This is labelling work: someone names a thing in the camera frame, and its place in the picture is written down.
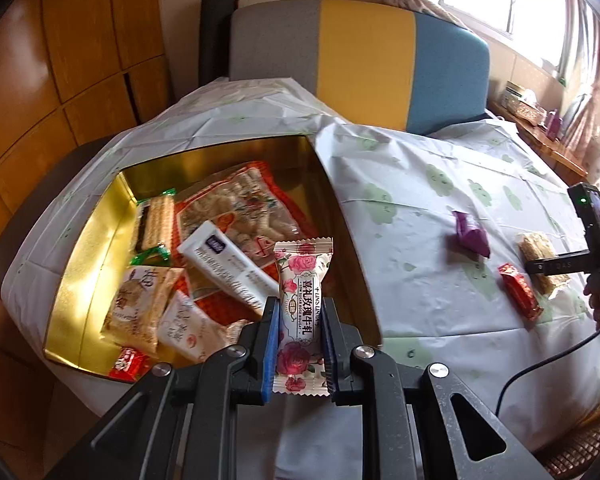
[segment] table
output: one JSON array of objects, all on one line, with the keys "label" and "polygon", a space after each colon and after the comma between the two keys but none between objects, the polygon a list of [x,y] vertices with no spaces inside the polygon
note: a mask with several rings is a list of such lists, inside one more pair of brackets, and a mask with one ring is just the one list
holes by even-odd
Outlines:
[{"label": "table", "polygon": [[538,155],[548,156],[556,161],[555,173],[569,186],[585,181],[587,170],[582,161],[571,150],[557,140],[551,140],[539,126],[533,126],[526,119],[516,117],[495,101],[489,101],[487,108],[497,116],[516,123],[518,134]]}]

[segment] biscuit packet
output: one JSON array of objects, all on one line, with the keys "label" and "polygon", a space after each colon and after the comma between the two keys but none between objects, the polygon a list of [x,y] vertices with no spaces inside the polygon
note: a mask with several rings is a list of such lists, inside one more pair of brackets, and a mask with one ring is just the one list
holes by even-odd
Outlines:
[{"label": "biscuit packet", "polygon": [[160,320],[158,341],[198,364],[237,343],[242,328],[249,323],[243,319],[229,326],[220,325],[177,290]]},{"label": "biscuit packet", "polygon": [[156,356],[160,317],[182,271],[169,267],[128,267],[100,333],[120,346]]},{"label": "biscuit packet", "polygon": [[319,323],[333,239],[279,242],[274,254],[280,273],[280,336],[273,391],[328,395]]},{"label": "biscuit packet", "polygon": [[[525,262],[557,256],[554,246],[544,233],[520,233],[516,236],[516,242]],[[531,276],[533,282],[538,286],[540,294],[548,296],[550,299],[570,281],[567,274],[556,274],[554,276],[532,274]]]},{"label": "biscuit packet", "polygon": [[222,325],[257,321],[259,315],[218,287],[208,274],[180,254],[177,247],[205,221],[213,224],[248,259],[278,282],[273,245],[315,235],[298,206],[276,185],[268,165],[253,161],[211,175],[175,197],[172,259],[186,268],[183,290],[213,320]]},{"label": "biscuit packet", "polygon": [[132,236],[132,251],[149,261],[168,261],[173,242],[175,189],[159,196],[141,200],[136,208],[136,223]]}]

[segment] red candy wrapper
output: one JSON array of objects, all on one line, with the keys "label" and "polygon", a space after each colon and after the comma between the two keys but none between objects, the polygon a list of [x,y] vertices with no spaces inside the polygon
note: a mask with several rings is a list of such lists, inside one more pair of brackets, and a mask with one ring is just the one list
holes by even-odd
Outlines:
[{"label": "red candy wrapper", "polygon": [[498,267],[507,290],[511,297],[516,300],[520,314],[529,321],[533,321],[542,314],[542,308],[538,305],[534,292],[526,282],[524,275],[512,264],[503,264]]},{"label": "red candy wrapper", "polygon": [[125,347],[120,351],[116,362],[113,363],[109,377],[135,382],[138,380],[138,376],[144,371],[145,362],[146,355],[133,348]]}]

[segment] purple candy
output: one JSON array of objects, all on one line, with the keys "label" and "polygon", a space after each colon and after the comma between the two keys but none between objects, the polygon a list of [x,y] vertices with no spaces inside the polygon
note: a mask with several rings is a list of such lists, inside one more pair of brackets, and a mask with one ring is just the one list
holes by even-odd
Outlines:
[{"label": "purple candy", "polygon": [[474,220],[471,215],[452,211],[456,216],[456,233],[458,242],[462,247],[488,258],[491,255],[487,233],[482,226]]}]

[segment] gold tin box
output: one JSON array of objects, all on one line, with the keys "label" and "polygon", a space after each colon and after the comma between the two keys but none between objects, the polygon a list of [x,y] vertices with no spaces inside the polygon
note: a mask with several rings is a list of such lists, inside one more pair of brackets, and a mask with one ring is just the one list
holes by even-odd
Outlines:
[{"label": "gold tin box", "polygon": [[[51,361],[106,376],[120,348],[100,328],[131,258],[138,200],[183,190],[218,171],[251,160],[270,165],[276,183],[310,218],[320,236],[334,239],[331,286],[340,320],[378,345],[378,321],[345,219],[331,183],[305,136],[238,140],[154,158],[121,170],[107,187],[75,244],[46,332]],[[162,359],[185,364],[163,351]]]}]

